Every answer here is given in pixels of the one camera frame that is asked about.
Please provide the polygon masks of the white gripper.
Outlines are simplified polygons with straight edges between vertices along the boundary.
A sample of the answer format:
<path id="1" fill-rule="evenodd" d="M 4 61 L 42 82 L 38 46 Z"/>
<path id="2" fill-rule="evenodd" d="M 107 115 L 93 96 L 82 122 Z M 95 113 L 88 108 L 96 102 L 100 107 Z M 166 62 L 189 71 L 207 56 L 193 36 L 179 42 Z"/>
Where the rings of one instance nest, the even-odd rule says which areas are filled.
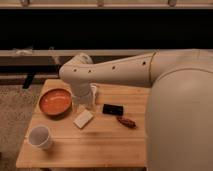
<path id="1" fill-rule="evenodd" d="M 83 96 L 72 96 L 73 104 L 75 106 L 83 105 L 88 109 L 91 109 L 93 106 L 93 94 L 89 92 Z"/>

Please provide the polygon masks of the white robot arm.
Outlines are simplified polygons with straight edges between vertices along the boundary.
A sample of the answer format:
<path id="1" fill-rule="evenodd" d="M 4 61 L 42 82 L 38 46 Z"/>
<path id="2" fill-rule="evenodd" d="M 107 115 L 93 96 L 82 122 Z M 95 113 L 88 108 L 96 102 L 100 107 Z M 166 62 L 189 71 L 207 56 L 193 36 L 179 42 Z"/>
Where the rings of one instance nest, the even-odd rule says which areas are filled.
<path id="1" fill-rule="evenodd" d="M 74 102 L 94 104 L 94 83 L 146 87 L 148 171 L 213 171 L 213 53 L 166 50 L 95 64 L 85 53 L 62 65 Z"/>

